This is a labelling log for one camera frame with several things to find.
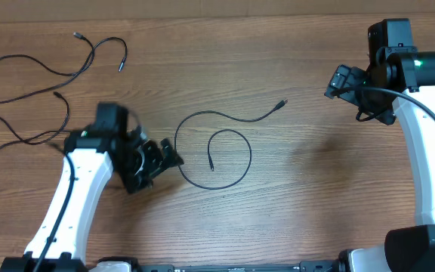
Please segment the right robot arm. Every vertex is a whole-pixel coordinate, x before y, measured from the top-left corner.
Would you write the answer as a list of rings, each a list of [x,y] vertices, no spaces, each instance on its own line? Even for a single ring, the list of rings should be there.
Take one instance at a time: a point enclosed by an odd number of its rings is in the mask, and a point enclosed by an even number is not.
[[[406,18],[368,29],[369,66],[339,66],[325,95],[357,107],[356,119],[399,123],[415,187],[415,225],[391,230],[384,243],[348,249],[330,271],[435,271],[435,51],[420,52]]]

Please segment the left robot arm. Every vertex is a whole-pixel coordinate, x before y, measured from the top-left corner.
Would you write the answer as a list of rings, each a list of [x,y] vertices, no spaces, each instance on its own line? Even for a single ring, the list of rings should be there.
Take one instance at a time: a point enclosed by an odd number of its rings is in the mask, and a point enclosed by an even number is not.
[[[156,143],[141,127],[128,130],[128,116],[124,106],[100,103],[92,124],[70,132],[45,219],[22,256],[4,259],[2,271],[85,271],[94,213],[113,174],[136,193],[166,169],[183,165],[168,139]]]

